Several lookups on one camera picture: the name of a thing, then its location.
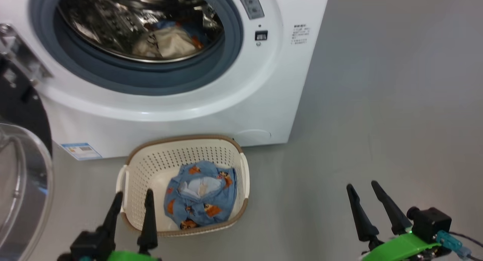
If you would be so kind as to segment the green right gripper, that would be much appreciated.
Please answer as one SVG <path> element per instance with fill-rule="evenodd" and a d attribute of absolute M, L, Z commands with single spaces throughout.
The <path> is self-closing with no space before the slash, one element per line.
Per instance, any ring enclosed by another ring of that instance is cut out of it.
<path fill-rule="evenodd" d="M 426 250 L 435 250 L 441 247 L 440 243 L 427 243 L 409 232 L 412 223 L 393 199 L 383 190 L 377 181 L 371 181 L 371 186 L 377 199 L 382 203 L 391 222 L 394 235 L 400 235 L 387 242 L 377 239 L 379 230 L 371 223 L 360 204 L 360 197 L 352 184 L 347 184 L 346 190 L 354 219 L 359 241 L 370 242 L 369 251 L 362 254 L 359 261 L 403 261 L 417 256 Z"/>

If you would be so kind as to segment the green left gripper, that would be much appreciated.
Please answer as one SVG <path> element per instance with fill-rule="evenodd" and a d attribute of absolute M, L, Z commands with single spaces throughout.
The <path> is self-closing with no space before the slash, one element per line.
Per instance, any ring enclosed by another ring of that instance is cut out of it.
<path fill-rule="evenodd" d="M 107 212 L 104 222 L 95 232 L 83 231 L 70 246 L 70 251 L 62 253 L 58 261 L 161 261 L 150 256 L 150 251 L 158 247 L 155 200 L 152 189 L 145 197 L 143 228 L 137 239 L 138 253 L 115 250 L 115 230 L 117 217 L 123 201 L 123 192 L 117 192 Z"/>

